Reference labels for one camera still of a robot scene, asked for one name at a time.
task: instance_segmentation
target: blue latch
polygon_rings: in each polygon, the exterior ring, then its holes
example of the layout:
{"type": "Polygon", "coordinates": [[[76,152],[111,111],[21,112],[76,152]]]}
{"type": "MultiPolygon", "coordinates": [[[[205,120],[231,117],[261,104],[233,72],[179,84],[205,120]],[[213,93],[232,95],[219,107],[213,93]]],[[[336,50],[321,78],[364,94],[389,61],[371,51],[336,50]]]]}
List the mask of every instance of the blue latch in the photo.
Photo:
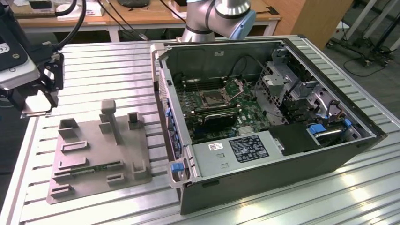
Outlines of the blue latch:
{"type": "Polygon", "coordinates": [[[169,116],[171,113],[171,108],[168,107],[167,112],[165,112],[165,116],[169,116]]]}
{"type": "Polygon", "coordinates": [[[344,120],[344,125],[345,125],[345,127],[349,127],[349,126],[352,125],[349,119],[345,119],[345,120],[344,120]]]}
{"type": "Polygon", "coordinates": [[[179,172],[179,171],[183,171],[185,168],[184,168],[184,165],[183,163],[173,163],[171,165],[171,170],[173,173],[179,172]]]}
{"type": "Polygon", "coordinates": [[[313,124],[309,126],[309,132],[315,135],[320,132],[324,132],[327,131],[324,125],[321,125],[320,123],[319,124],[313,124]]]}

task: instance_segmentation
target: wooden desk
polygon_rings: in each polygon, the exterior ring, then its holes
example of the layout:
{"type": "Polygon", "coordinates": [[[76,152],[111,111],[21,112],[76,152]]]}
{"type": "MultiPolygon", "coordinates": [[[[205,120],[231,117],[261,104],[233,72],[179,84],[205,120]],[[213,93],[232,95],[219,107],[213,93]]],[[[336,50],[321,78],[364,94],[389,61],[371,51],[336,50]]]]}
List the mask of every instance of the wooden desk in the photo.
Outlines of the wooden desk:
{"type": "MultiPolygon", "coordinates": [[[[131,10],[129,8],[121,6],[116,0],[111,0],[119,13],[129,23],[133,29],[165,29],[165,28],[184,28],[185,24],[180,19],[172,16],[171,11],[161,5],[159,0],[149,0],[149,6],[144,8],[137,8],[131,10]]],[[[108,3],[104,3],[107,10],[111,12],[112,16],[123,24],[124,28],[129,29],[124,25],[116,12],[112,10],[108,3]]],[[[29,6],[17,7],[12,6],[12,10],[19,13],[31,12],[29,6]]],[[[269,12],[259,13],[255,25],[265,26],[263,35],[269,36],[273,34],[277,21],[281,19],[280,15],[272,15],[269,12]]],[[[53,33],[53,32],[67,32],[72,30],[76,20],[71,21],[57,21],[56,18],[47,19],[31,19],[19,20],[21,27],[27,33],[53,33]]],[[[93,31],[105,30],[109,32],[109,37],[112,42],[119,42],[119,30],[121,27],[112,20],[112,18],[104,13],[103,16],[87,16],[80,31],[93,31]]]]}

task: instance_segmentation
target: aluminum extrusion table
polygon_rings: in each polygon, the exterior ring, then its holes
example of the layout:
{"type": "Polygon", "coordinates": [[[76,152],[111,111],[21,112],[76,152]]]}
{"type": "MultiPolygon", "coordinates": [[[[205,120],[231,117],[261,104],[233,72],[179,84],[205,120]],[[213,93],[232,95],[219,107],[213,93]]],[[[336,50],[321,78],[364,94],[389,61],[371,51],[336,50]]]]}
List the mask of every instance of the aluminum extrusion table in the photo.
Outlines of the aluminum extrusion table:
{"type": "Polygon", "coordinates": [[[371,116],[388,138],[335,172],[189,215],[180,215],[167,179],[167,152],[151,81],[155,42],[68,45],[65,88],[52,115],[29,120],[0,224],[393,224],[400,221],[400,121],[308,40],[288,37],[371,116]],[[115,99],[116,115],[145,118],[152,182],[49,205],[60,119],[97,119],[100,101],[115,99]]]}

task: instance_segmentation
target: wooden cabinet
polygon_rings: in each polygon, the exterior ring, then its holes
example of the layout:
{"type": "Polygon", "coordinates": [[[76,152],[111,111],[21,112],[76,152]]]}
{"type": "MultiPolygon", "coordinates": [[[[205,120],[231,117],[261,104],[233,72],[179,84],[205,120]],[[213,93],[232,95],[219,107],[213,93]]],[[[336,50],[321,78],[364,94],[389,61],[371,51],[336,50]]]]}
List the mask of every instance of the wooden cabinet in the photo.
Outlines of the wooden cabinet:
{"type": "Polygon", "coordinates": [[[264,0],[281,15],[273,35],[303,34],[323,49],[352,0],[264,0]]]}

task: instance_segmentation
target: floor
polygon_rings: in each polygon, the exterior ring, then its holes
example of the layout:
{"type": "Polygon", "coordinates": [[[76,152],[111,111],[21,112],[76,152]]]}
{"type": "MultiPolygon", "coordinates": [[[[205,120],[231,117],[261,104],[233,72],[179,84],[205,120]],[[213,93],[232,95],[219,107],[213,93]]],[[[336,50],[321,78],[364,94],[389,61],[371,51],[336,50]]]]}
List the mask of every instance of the floor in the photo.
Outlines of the floor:
{"type": "MultiPolygon", "coordinates": [[[[360,15],[363,11],[363,6],[356,9],[351,9],[345,16],[344,21],[348,25],[351,25],[360,15]]],[[[365,29],[369,21],[376,17],[377,13],[369,11],[368,16],[365,17],[361,25],[359,26],[359,31],[352,35],[349,38],[349,42],[357,37],[360,37],[361,31],[365,29]]],[[[391,20],[385,19],[375,30],[373,35],[371,36],[371,40],[373,43],[377,42],[381,34],[384,33],[385,29],[391,25],[391,20]]],[[[396,29],[391,33],[384,46],[391,47],[395,41],[400,38],[400,26],[397,25],[396,29]]],[[[335,45],[331,49],[325,48],[324,53],[327,56],[335,61],[335,63],[344,69],[343,63],[353,58],[357,58],[359,55],[335,45]]],[[[400,118],[400,51],[395,51],[392,53],[395,56],[395,60],[388,64],[388,66],[368,77],[357,77],[352,74],[351,77],[355,81],[361,85],[361,87],[368,91],[368,93],[380,101],[380,103],[387,107],[387,109],[395,114],[397,118],[400,118]]],[[[383,67],[379,65],[371,65],[368,68],[364,68],[359,61],[352,61],[347,64],[347,68],[351,72],[359,75],[367,75],[376,70],[381,69],[383,67]]]]}
{"type": "MultiPolygon", "coordinates": [[[[351,25],[360,12],[363,6],[357,9],[351,9],[345,16],[344,21],[351,25]]],[[[368,22],[373,19],[377,14],[369,12],[364,22],[361,23],[359,29],[363,31],[368,25],[368,22]]],[[[376,30],[371,39],[376,43],[381,33],[389,26],[391,20],[385,19],[381,26],[376,30]]],[[[395,29],[392,35],[388,38],[385,46],[391,46],[393,42],[400,37],[400,27],[395,29]]],[[[333,46],[331,49],[325,49],[324,53],[336,62],[336,64],[343,68],[343,63],[359,55],[349,50],[341,48],[340,46],[333,46]]],[[[377,73],[368,77],[351,77],[363,86],[363,88],[371,93],[371,95],[381,102],[381,104],[389,109],[395,116],[400,117],[400,104],[397,99],[400,99],[400,51],[393,52],[396,60],[389,63],[389,65],[377,73]]],[[[359,62],[352,61],[347,64],[347,68],[356,74],[365,75],[381,69],[379,65],[372,65],[364,68],[359,62]]],[[[11,180],[11,175],[1,175],[3,173],[12,172],[15,162],[19,155],[20,145],[24,137],[24,132],[27,128],[28,121],[19,118],[19,114],[15,109],[0,108],[0,208],[3,206],[3,201],[5,198],[8,183],[11,180]]]]}

